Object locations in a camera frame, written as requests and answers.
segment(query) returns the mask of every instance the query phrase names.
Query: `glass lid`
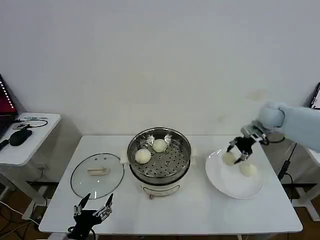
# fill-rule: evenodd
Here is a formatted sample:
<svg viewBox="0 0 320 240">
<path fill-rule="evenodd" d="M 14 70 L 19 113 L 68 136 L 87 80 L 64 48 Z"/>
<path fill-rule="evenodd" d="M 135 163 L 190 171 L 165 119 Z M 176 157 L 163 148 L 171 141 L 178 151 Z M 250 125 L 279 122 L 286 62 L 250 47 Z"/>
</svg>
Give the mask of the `glass lid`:
<svg viewBox="0 0 320 240">
<path fill-rule="evenodd" d="M 84 198 L 99 199 L 113 192 L 124 177 L 120 158 L 110 153 L 98 153 L 79 163 L 71 176 L 73 192 Z"/>
</svg>

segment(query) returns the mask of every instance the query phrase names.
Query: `white table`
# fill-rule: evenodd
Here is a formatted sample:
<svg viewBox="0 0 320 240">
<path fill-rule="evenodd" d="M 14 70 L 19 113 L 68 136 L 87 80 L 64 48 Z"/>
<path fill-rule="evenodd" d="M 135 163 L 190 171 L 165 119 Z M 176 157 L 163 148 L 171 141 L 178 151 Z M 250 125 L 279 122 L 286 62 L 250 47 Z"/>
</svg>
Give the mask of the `white table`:
<svg viewBox="0 0 320 240">
<path fill-rule="evenodd" d="M 253 146 L 255 160 L 265 175 L 261 194 L 252 199 L 233 199 L 219 192 L 208 180 L 205 159 L 224 147 L 235 136 L 186 136 L 200 157 L 175 194 L 149 200 L 133 181 L 126 168 L 123 180 L 114 191 L 112 214 L 93 227 L 100 235 L 238 235 L 299 232 L 302 224 L 273 171 L 262 148 Z M 120 156 L 133 136 L 83 136 L 52 197 L 39 229 L 66 233 L 74 226 L 74 205 L 81 200 L 70 186 L 75 167 L 97 153 Z M 108 196 L 89 200 L 86 209 L 97 210 Z"/>
<path fill-rule="evenodd" d="M 20 146 L 11 146 L 7 145 L 0 151 L 0 174 L 3 175 L 6 179 L 8 179 L 11 183 L 13 183 L 17 188 L 19 188 L 22 192 L 28 195 L 33 201 L 36 202 L 37 205 L 41 206 L 46 203 L 42 194 L 46 190 L 46 187 L 43 187 L 37 192 L 34 190 L 24 179 L 22 179 L 19 175 L 14 174 L 12 167 L 21 167 L 26 165 L 31 157 L 35 154 L 41 144 L 45 141 L 51 131 L 55 128 L 55 126 L 60 121 L 61 117 L 59 114 L 53 113 L 31 113 L 24 112 L 18 118 L 21 120 L 26 120 L 25 117 L 34 117 L 47 118 L 48 124 L 42 127 L 31 128 L 32 135 Z M 40 126 L 45 124 L 43 121 L 32 121 L 23 122 L 30 123 L 32 126 Z M 4 136 L 0 139 L 0 141 L 4 139 L 9 139 L 11 134 L 16 132 L 17 130 L 13 130 L 14 124 L 6 131 Z M 29 212 L 32 210 L 34 202 L 31 202 L 30 207 L 27 209 L 25 215 L 22 217 L 23 219 L 28 219 Z"/>
<path fill-rule="evenodd" d="M 310 158 L 320 166 L 320 153 L 313 151 L 311 149 L 305 148 L 306 152 L 310 156 Z M 320 195 L 320 184 L 317 184 L 309 191 L 305 192 L 302 187 L 296 187 L 296 191 L 298 192 L 300 198 L 294 199 L 292 201 L 292 205 L 294 207 L 304 207 L 308 211 L 310 217 L 314 222 L 320 222 L 320 216 L 313 206 L 311 200 Z"/>
</svg>

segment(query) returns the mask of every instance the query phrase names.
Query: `laptop screen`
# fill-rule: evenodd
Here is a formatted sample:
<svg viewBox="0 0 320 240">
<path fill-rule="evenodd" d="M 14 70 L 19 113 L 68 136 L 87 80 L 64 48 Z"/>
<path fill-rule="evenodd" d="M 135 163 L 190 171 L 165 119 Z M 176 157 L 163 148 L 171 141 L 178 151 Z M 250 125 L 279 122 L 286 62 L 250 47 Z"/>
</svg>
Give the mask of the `laptop screen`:
<svg viewBox="0 0 320 240">
<path fill-rule="evenodd" d="M 5 113 L 16 113 L 17 110 L 12 102 L 8 91 L 6 89 L 5 83 L 0 74 L 0 115 Z"/>
</svg>

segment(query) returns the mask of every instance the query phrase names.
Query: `white plate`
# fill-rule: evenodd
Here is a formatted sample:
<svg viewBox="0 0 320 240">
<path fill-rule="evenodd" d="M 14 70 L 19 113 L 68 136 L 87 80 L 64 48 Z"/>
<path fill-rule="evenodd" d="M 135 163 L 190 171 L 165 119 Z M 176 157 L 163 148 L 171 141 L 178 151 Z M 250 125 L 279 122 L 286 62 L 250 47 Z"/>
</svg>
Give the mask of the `white plate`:
<svg viewBox="0 0 320 240">
<path fill-rule="evenodd" d="M 222 155 L 227 151 L 227 147 L 210 154 L 205 162 L 205 171 L 211 183 L 222 193 L 236 199 L 250 199 L 257 196 L 265 185 L 265 179 L 259 166 L 254 162 L 254 153 L 248 161 L 252 161 L 257 168 L 255 176 L 244 176 L 239 169 L 241 163 L 233 166 L 226 165 L 222 160 Z M 232 149 L 235 156 L 240 156 L 236 147 Z"/>
</svg>

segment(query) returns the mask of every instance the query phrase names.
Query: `light blue robot arm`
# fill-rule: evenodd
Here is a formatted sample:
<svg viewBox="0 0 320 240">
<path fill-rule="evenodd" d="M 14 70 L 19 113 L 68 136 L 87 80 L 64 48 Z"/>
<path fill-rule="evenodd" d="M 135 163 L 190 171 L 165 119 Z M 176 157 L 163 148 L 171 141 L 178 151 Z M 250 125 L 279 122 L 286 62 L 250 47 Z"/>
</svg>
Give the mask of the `light blue robot arm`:
<svg viewBox="0 0 320 240">
<path fill-rule="evenodd" d="M 320 111 L 269 102 L 259 112 L 263 128 L 277 131 L 308 149 L 320 152 Z"/>
</svg>

